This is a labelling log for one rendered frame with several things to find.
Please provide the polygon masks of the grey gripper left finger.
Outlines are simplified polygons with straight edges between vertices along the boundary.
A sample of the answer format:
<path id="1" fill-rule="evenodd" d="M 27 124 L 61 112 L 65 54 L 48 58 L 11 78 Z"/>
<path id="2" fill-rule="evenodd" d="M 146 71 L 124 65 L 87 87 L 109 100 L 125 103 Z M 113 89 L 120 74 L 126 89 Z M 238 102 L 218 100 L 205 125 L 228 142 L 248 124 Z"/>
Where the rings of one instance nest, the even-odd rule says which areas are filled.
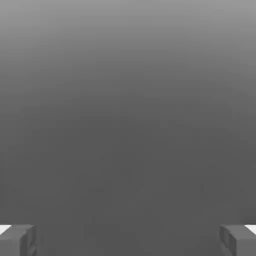
<path id="1" fill-rule="evenodd" d="M 0 224 L 0 256 L 38 256 L 37 226 Z"/>

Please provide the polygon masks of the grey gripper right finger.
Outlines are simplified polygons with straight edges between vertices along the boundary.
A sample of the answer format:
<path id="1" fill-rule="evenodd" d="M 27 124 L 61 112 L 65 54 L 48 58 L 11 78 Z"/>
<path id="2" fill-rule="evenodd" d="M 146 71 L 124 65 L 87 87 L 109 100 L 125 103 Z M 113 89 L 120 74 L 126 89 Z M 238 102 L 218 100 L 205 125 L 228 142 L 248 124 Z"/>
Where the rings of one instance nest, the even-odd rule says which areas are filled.
<path id="1" fill-rule="evenodd" d="M 256 256 L 256 224 L 221 225 L 218 237 L 223 256 Z"/>

